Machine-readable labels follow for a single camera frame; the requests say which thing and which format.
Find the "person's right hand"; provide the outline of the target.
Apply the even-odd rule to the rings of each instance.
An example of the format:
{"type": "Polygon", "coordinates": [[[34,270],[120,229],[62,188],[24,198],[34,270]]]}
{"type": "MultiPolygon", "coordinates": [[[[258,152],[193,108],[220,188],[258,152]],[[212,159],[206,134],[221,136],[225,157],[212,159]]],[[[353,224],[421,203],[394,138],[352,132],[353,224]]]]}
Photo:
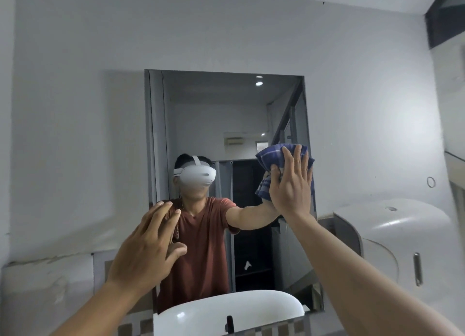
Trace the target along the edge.
{"type": "Polygon", "coordinates": [[[294,154],[287,148],[282,148],[285,158],[282,189],[269,189],[271,202],[277,212],[284,217],[290,226],[308,221],[311,218],[311,193],[308,184],[310,167],[308,151],[305,152],[305,181],[294,182],[294,154]]]}

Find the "person's left hand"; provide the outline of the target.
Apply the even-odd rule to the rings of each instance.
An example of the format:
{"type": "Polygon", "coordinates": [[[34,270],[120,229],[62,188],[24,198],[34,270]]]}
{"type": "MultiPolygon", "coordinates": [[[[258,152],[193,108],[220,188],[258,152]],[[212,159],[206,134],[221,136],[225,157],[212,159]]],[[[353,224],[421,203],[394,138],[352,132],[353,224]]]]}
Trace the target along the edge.
{"type": "Polygon", "coordinates": [[[150,280],[158,286],[171,271],[166,265],[166,252],[173,243],[180,214],[171,201],[155,204],[119,248],[107,280],[150,280]]]}

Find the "blue checked cleaning cloth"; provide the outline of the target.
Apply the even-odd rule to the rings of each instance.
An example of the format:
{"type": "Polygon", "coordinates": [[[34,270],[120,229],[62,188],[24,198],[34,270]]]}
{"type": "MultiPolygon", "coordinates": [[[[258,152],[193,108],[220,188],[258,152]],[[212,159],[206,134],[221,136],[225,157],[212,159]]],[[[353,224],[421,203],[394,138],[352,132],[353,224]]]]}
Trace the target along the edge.
{"type": "Polygon", "coordinates": [[[263,203],[271,202],[269,189],[271,185],[270,173],[272,165],[276,165],[279,168],[279,180],[282,180],[282,174],[284,173],[285,167],[285,158],[282,152],[282,148],[287,148],[290,151],[291,155],[293,155],[296,147],[297,145],[295,144],[276,144],[265,148],[256,155],[256,158],[260,166],[263,169],[265,169],[264,178],[262,179],[260,185],[258,186],[255,192],[255,194],[262,199],[263,203]]]}

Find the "person's right forearm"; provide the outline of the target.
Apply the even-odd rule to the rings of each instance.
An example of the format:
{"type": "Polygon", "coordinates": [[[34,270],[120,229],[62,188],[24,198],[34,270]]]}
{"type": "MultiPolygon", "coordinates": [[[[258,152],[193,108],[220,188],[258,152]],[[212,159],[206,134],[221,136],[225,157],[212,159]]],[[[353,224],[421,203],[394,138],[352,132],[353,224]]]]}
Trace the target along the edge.
{"type": "Polygon", "coordinates": [[[348,336],[465,336],[323,228],[310,214],[283,214],[348,336]]]}

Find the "person's left forearm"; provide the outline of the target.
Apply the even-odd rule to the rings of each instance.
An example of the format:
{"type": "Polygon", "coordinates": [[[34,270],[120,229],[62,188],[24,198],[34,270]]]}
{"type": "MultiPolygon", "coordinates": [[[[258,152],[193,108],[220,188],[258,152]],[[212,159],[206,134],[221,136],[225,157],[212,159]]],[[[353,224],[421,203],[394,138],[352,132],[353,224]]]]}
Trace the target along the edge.
{"type": "Polygon", "coordinates": [[[112,336],[128,311],[154,286],[150,280],[108,279],[50,336],[112,336]]]}

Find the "white ceramic sink basin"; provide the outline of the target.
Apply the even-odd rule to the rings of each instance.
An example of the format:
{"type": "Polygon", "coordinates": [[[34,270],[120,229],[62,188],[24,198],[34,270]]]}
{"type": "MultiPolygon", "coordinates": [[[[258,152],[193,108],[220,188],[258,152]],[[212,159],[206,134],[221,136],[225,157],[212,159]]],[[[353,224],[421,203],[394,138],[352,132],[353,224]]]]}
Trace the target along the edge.
{"type": "Polygon", "coordinates": [[[252,290],[204,298],[154,316],[154,336],[223,336],[231,315],[235,333],[299,318],[304,307],[292,295],[276,290],[252,290]]]}

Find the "white paper towel dispenser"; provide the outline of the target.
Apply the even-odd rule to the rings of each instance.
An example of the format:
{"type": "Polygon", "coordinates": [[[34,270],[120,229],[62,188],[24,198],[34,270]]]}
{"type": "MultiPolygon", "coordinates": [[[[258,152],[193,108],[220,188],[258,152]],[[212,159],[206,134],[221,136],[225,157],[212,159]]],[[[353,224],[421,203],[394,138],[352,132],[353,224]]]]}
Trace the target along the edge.
{"type": "Polygon", "coordinates": [[[334,210],[336,236],[413,296],[446,313],[458,308],[463,250],[455,223],[413,199],[334,210]]]}

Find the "rectangular wall mirror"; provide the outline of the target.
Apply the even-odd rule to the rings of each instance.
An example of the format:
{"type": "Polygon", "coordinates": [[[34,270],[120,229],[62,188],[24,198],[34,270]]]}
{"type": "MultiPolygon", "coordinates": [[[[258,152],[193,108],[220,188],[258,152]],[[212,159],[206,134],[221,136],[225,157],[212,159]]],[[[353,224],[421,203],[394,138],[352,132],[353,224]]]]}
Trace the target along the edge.
{"type": "Polygon", "coordinates": [[[316,278],[282,216],[262,197],[270,145],[310,148],[302,76],[144,71],[148,200],[181,210],[188,253],[154,289],[153,308],[250,290],[313,308],[316,278]]]}

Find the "dark window frame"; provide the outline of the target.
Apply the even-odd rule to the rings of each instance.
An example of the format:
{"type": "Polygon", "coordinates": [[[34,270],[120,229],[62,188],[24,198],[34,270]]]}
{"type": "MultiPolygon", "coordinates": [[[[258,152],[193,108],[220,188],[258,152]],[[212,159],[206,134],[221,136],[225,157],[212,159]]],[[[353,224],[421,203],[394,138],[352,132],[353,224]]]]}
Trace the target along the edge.
{"type": "Polygon", "coordinates": [[[465,0],[435,0],[425,22],[429,49],[465,32],[465,0]]]}

